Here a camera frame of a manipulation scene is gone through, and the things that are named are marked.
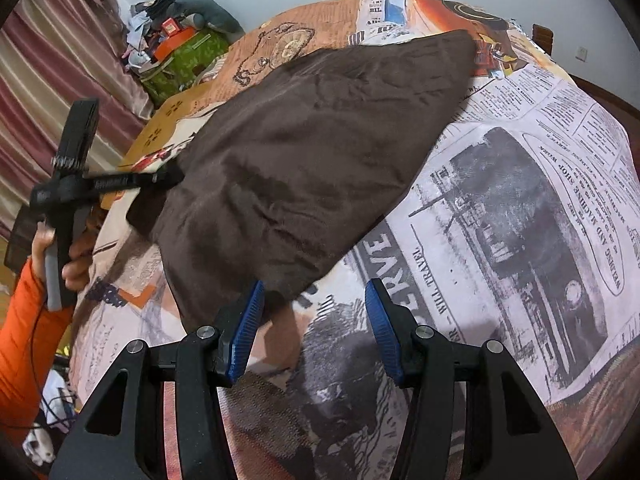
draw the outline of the blue gripper pad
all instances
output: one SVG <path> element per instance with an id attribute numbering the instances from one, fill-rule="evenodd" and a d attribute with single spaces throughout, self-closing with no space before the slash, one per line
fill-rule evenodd
<path id="1" fill-rule="evenodd" d="M 386 294 L 386 298 L 389 304 L 393 306 L 388 294 Z M 376 337 L 376 343 L 378 343 L 382 363 L 385 365 L 386 374 L 399 386 L 404 383 L 401 346 L 386 312 L 385 302 L 380 298 L 373 281 L 367 283 L 364 291 L 364 303 L 373 329 L 373 335 Z"/>
<path id="2" fill-rule="evenodd" d="M 255 282 L 244 312 L 238 321 L 236 332 L 230 341 L 230 352 L 226 363 L 226 378 L 234 384 L 246 370 L 249 354 L 254 345 L 262 310 L 264 309 L 264 285 Z"/>

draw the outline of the brown cloth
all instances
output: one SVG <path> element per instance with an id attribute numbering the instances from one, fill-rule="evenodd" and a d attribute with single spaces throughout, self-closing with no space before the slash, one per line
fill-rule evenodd
<path id="1" fill-rule="evenodd" d="M 255 279 L 295 299 L 405 196 L 463 99 L 474 42 L 317 50 L 222 105 L 127 219 L 160 247 L 187 332 Z"/>

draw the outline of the pink curtain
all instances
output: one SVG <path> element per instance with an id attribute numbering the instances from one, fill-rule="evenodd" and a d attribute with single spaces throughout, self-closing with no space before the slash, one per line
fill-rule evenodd
<path id="1" fill-rule="evenodd" d="M 152 105 L 123 72 L 124 29 L 115 0 L 20 0 L 0 30 L 0 235 L 31 187 L 48 177 L 69 107 L 100 98 L 92 170 L 111 170 Z"/>

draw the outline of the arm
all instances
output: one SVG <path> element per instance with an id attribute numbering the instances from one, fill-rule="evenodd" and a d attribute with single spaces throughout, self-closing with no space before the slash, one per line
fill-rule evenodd
<path id="1" fill-rule="evenodd" d="M 71 322 L 72 308 L 49 312 L 44 308 L 44 300 L 44 288 L 34 276 L 29 259 L 0 331 L 0 424 L 24 428 L 33 424 L 40 405 L 40 390 L 53 364 L 58 343 Z M 36 320 L 32 368 L 30 347 Z M 28 433 L 27 429 L 5 427 L 2 430 L 18 446 Z"/>
<path id="2" fill-rule="evenodd" d="M 72 261 L 62 269 L 62 276 L 70 290 L 82 290 L 89 282 L 95 238 L 95 233 L 85 232 L 69 249 Z M 20 274 L 0 331 L 0 431 L 18 446 L 38 414 L 42 387 L 73 316 L 73 306 L 49 312 L 44 305 L 44 251 L 53 239 L 52 231 L 38 227 L 31 258 Z"/>

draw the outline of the electrical outlet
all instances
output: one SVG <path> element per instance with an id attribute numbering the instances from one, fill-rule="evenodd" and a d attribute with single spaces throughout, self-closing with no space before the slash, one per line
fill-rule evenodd
<path id="1" fill-rule="evenodd" d="M 587 49 L 583 46 L 579 46 L 578 52 L 575 53 L 575 57 L 580 61 L 587 61 Z"/>

